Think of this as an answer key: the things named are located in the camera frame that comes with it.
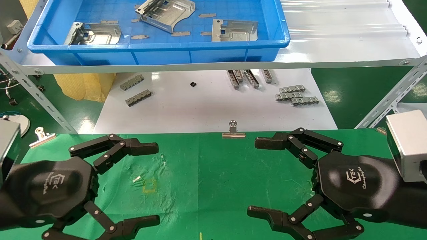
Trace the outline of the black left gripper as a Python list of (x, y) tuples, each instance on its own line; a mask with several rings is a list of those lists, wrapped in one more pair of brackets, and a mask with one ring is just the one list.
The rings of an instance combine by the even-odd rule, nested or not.
[[(157, 143), (137, 138), (105, 135), (69, 148), (65, 161), (19, 164), (10, 171), (10, 228), (37, 228), (53, 224), (43, 240), (83, 240), (63, 232), (89, 213), (105, 231), (98, 240), (133, 240), (141, 228), (160, 224), (159, 215), (125, 219), (114, 223), (93, 202), (98, 194), (97, 174), (104, 174), (125, 156), (159, 153)], [(85, 158), (103, 153), (93, 162)]]

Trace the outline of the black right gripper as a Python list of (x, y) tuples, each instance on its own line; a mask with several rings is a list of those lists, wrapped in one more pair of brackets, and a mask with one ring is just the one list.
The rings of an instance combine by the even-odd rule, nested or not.
[[(343, 145), (341, 141), (304, 128), (255, 139), (257, 149), (286, 149), (308, 169), (317, 168), (321, 192), (333, 205), (353, 215), (339, 213), (343, 225), (316, 231), (303, 225), (310, 214), (327, 203), (321, 194), (315, 194), (291, 214), (249, 206), (247, 215), (266, 220), (272, 231), (287, 233), (295, 240), (351, 240), (364, 232), (354, 217), (370, 222), (390, 221), (392, 211), (388, 203), (401, 179), (393, 160), (345, 155), (340, 153)], [(308, 147), (329, 154), (319, 159)]]

